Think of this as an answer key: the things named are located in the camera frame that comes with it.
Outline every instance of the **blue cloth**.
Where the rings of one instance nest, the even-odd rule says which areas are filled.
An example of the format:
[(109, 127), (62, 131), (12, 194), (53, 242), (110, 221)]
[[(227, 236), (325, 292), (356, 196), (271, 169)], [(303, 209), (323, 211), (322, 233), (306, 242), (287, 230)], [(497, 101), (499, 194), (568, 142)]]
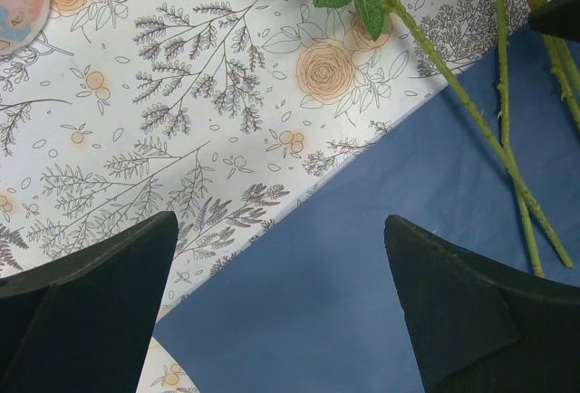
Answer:
[[(580, 137), (540, 38), (518, 32), (509, 60), (519, 166), (578, 268), (537, 231), (546, 275), (580, 285)], [(497, 75), (491, 53), (460, 78), (494, 127)], [(202, 393), (422, 392), (383, 244), (390, 214), (530, 270), (510, 181), (446, 89), (192, 293), (157, 339)]]

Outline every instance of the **thorny stem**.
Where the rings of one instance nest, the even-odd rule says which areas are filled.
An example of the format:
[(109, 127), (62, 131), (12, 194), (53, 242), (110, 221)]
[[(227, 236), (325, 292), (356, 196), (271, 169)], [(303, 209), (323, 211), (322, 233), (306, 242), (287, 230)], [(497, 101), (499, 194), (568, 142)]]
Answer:
[[(548, 0), (527, 0), (531, 10), (536, 10), (540, 6), (547, 4), (547, 2)], [(580, 104), (578, 104), (578, 99), (574, 95), (566, 71), (567, 74), (571, 76), (578, 92), (580, 92), (580, 73), (578, 72), (574, 60), (572, 60), (572, 56), (570, 55), (570, 51), (564, 40), (543, 34), (542, 39), (544, 40), (544, 45), (546, 46), (550, 61), (552, 62), (551, 72), (557, 77), (558, 82), (560, 82), (562, 93), (568, 103), (568, 108), (572, 113), (572, 117), (574, 118), (578, 130), (580, 130)]]
[(447, 67), (447, 64), (441, 58), (441, 55), (437, 52), (433, 44), (425, 35), (425, 33), (419, 28), (417, 22), (412, 15), (407, 12), (405, 6), (399, 0), (387, 0), (388, 6), (392, 9), (394, 13), (396, 13), (402, 21), (405, 23), (409, 31), (411, 32), (412, 36), (417, 40), (417, 42), (422, 47), (423, 51), (429, 55), (431, 61), (435, 66), (439, 69), (443, 77), (449, 83), (449, 86), (458, 94), (459, 98), (465, 105), (466, 109), (468, 110), (469, 114), (473, 117), (473, 119), (478, 124), (479, 128), (481, 129), (482, 133), (488, 140), (491, 147), (494, 151), (498, 154), (499, 159), (504, 164), (508, 174), (512, 177), (514, 184), (517, 187), (522, 198), (526, 201), (526, 205), (528, 206), (529, 210), (534, 214), (537, 219), (537, 222), (546, 232), (546, 236), (556, 249), (562, 263), (568, 267), (573, 267), (573, 262), (568, 253), (566, 252), (565, 248), (562, 246), (560, 239), (554, 228), (548, 221), (544, 211), (536, 201), (536, 198), (532, 195), (529, 188), (526, 185), (526, 182), (522, 178), (521, 174), (515, 163), (512, 159), (509, 158), (508, 154), (504, 151), (503, 147), (499, 143), (498, 139), (495, 137), (489, 125), (486, 123), (485, 119), (479, 113), (478, 107), (473, 102), (473, 100), (469, 97), (465, 89), (459, 83), (459, 80), (455, 74)]
[[(498, 14), (498, 53), (499, 53), (499, 98), (501, 100), (501, 144), (506, 151), (509, 158), (516, 164), (516, 157), (514, 151), (509, 143), (510, 138), (510, 119), (509, 119), (509, 74), (508, 74), (508, 25), (506, 18), (506, 2), (505, 0), (496, 0), (496, 9)], [(517, 187), (514, 186), (517, 197), (517, 206), (522, 220), (522, 227), (524, 228), (524, 235), (527, 242), (527, 250), (529, 251), (530, 260), (534, 269), (534, 275), (544, 277), (544, 270), (542, 268), (542, 261), (537, 250), (536, 237), (534, 235), (534, 227), (532, 220), (527, 210), (526, 202), (520, 195)]]

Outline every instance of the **green stem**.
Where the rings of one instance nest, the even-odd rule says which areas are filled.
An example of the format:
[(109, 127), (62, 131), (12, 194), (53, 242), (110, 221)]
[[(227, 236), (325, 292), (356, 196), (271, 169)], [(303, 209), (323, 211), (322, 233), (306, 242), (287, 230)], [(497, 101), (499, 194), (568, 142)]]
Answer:
[(453, 72), (449, 69), (447, 64), (443, 61), (441, 55), (437, 52), (435, 47), (433, 47), (433, 44), (431, 43), (427, 35), (425, 35), (425, 33), (419, 28), (413, 16), (407, 12), (407, 9), (401, 3), (401, 1), (387, 0), (387, 3), (389, 7), (392, 8), (394, 13), (396, 13), (402, 19), (407, 28), (409, 28), (409, 31), (411, 32), (412, 36), (420, 44), (423, 51), (425, 51), (425, 53), (429, 55), (433, 64), (435, 64), (437, 69), (441, 72), (443, 77), (449, 83), (449, 86), (459, 95), (459, 98), (465, 105), (466, 109), (471, 114), (473, 119), (476, 121), (479, 128), (483, 132), (484, 136), (489, 141), (489, 144), (498, 154), (499, 159), (506, 167), (508, 174), (512, 177), (514, 184), (517, 187), (517, 191), (526, 201), (527, 207), (534, 214), (534, 216), (537, 219), (537, 222), (546, 232), (546, 236), (556, 249), (556, 252), (558, 253), (560, 259), (562, 260), (562, 263), (568, 268), (573, 267), (572, 259), (566, 252), (565, 248), (562, 246), (559, 237), (557, 236), (550, 222), (546, 218), (546, 215), (544, 215), (544, 211), (542, 210), (542, 208), (540, 207), (540, 205), (530, 192), (529, 188), (526, 185), (526, 182), (524, 182), (524, 179), (521, 177), (521, 174), (519, 173), (519, 170), (517, 169), (516, 165), (509, 158), (508, 154), (504, 151), (504, 149), (501, 147), (501, 144), (494, 136), (488, 124), (485, 122), (483, 116), (479, 113), (478, 107), (459, 83), (457, 76), (453, 74)]
[[(540, 6), (547, 4), (547, 2), (548, 0), (527, 0), (531, 10), (536, 10)], [(562, 93), (572, 113), (572, 118), (578, 130), (580, 130), (580, 104), (578, 104), (578, 99), (574, 95), (572, 85), (570, 85), (570, 80), (568, 79), (569, 74), (575, 84), (576, 90), (580, 92), (580, 72), (578, 72), (574, 60), (570, 55), (566, 42), (547, 35), (542, 35), (542, 39), (544, 40), (544, 45), (546, 46), (550, 62), (552, 63), (551, 72), (557, 77), (558, 82), (560, 82)]]
[[(498, 14), (498, 53), (499, 53), (499, 98), (501, 99), (501, 144), (509, 158), (516, 165), (516, 157), (510, 144), (510, 111), (509, 111), (509, 71), (508, 71), (508, 20), (506, 18), (505, 0), (496, 0), (496, 9)], [(534, 227), (527, 210), (524, 198), (517, 191), (514, 185), (517, 197), (517, 206), (524, 228), (524, 235), (527, 242), (527, 250), (534, 269), (534, 275), (544, 277), (542, 261), (537, 250), (536, 236)]]

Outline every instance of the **tablecloth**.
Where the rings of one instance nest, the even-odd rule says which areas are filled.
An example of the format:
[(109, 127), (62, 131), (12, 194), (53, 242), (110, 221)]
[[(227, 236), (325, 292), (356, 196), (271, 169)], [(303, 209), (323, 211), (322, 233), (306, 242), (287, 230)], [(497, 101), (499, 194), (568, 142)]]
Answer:
[[(457, 73), (495, 42), (493, 0), (402, 2)], [(507, 9), (513, 31), (526, 2)], [(175, 210), (160, 318), (445, 85), (396, 18), (374, 42), (310, 0), (52, 0), (50, 17), (0, 59), (0, 273)]]
[[(575, 262), (537, 229), (548, 280), (580, 286), (580, 135), (538, 34), (509, 41), (512, 145)], [(580, 45), (573, 48), (580, 62)], [(497, 53), (459, 80), (497, 130)], [(404, 216), (532, 273), (510, 180), (454, 93), (418, 109), (160, 321), (204, 393), (423, 393), (384, 247)]]

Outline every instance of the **floral print fabric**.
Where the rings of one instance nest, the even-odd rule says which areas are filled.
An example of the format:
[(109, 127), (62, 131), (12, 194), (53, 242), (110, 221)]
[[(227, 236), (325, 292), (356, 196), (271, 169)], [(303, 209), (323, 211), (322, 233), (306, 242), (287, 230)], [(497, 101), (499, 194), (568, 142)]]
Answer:
[[(495, 44), (494, 0), (402, 2), (456, 73)], [(514, 31), (526, 1), (507, 9)], [(173, 210), (159, 318), (446, 84), (396, 17), (375, 42), (351, 7), (52, 0), (50, 17), (0, 57), (0, 274)], [(139, 391), (196, 390), (159, 347)]]

